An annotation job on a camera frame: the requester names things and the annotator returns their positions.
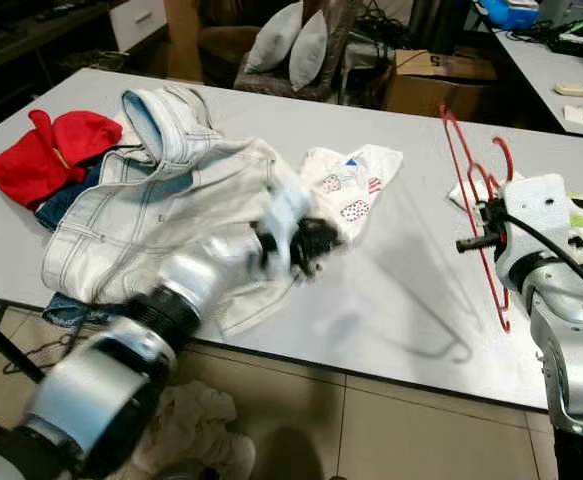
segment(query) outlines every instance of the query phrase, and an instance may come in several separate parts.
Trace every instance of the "flag print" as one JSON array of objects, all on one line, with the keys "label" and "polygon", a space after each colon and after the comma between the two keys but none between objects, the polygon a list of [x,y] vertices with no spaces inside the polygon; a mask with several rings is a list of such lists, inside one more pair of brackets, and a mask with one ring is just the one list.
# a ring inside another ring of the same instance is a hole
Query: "flag print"
[{"label": "flag print", "polygon": [[369,179],[369,193],[378,193],[382,190],[382,182],[379,178],[373,177]]},{"label": "flag print", "polygon": [[369,208],[367,202],[356,200],[340,210],[340,215],[342,215],[347,222],[355,222],[367,215],[369,213]]},{"label": "flag print", "polygon": [[337,175],[329,175],[322,181],[322,190],[324,193],[337,192],[341,188],[342,184]]}]

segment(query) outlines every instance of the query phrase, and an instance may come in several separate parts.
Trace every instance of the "brown chair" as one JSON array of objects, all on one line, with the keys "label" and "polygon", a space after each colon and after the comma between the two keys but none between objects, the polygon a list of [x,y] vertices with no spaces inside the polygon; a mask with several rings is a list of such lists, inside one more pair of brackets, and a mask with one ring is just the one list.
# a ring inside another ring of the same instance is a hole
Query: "brown chair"
[{"label": "brown chair", "polygon": [[291,82],[289,82],[288,61],[286,60],[271,72],[245,73],[244,65],[247,56],[244,55],[233,88],[246,92],[266,93],[281,97],[300,98],[319,102],[326,101],[333,92],[331,84],[338,63],[340,62],[347,35],[353,26],[360,3],[360,0],[323,0],[321,5],[313,9],[313,12],[316,12],[318,8],[322,8],[327,22],[329,38],[322,69],[310,85],[297,92],[293,91]]},{"label": "brown chair", "polygon": [[242,58],[251,50],[260,27],[294,1],[198,0],[198,52],[204,83],[232,88]]}]

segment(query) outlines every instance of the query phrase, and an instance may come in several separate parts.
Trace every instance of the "desk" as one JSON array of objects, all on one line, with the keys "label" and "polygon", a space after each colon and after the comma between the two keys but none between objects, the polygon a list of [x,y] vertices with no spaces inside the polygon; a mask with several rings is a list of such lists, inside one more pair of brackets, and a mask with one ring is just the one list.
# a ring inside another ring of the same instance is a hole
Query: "desk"
[{"label": "desk", "polygon": [[511,40],[506,32],[495,36],[564,131],[583,135],[583,125],[566,121],[563,112],[565,105],[583,106],[583,98],[565,97],[553,90],[556,83],[583,85],[583,58],[553,53],[541,44]]},{"label": "desk", "polygon": [[[26,113],[51,117],[75,109],[112,117],[129,88],[169,82],[81,70],[0,124],[0,151],[31,128]],[[230,138],[258,136],[299,166],[323,146],[350,152],[375,143],[404,152],[404,166],[374,206],[364,241],[325,262],[315,284],[294,289],[281,311],[228,339],[203,328],[198,338],[256,354],[323,366],[526,408],[545,409],[544,383],[528,320],[510,314],[498,325],[477,256],[454,241],[469,235],[464,213],[445,198],[455,183],[442,122],[435,118],[341,107],[192,86]],[[583,139],[464,124],[474,153],[487,165],[511,145],[517,169],[558,172],[583,192]],[[48,234],[0,193],[0,300],[43,308],[52,296],[40,281]]]}]

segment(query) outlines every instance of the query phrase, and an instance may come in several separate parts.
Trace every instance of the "tiled floor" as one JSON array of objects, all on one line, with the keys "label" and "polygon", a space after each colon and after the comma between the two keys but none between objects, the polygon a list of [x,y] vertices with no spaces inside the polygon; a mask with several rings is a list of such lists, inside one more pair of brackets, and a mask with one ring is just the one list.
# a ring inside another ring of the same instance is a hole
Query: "tiled floor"
[{"label": "tiled floor", "polygon": [[[2,330],[22,349],[63,330],[9,310]],[[32,384],[4,375],[0,424],[18,421]],[[546,416],[212,347],[192,346],[172,382],[199,379],[229,393],[258,460],[252,478],[557,479]],[[148,480],[127,465],[116,480]]]}]

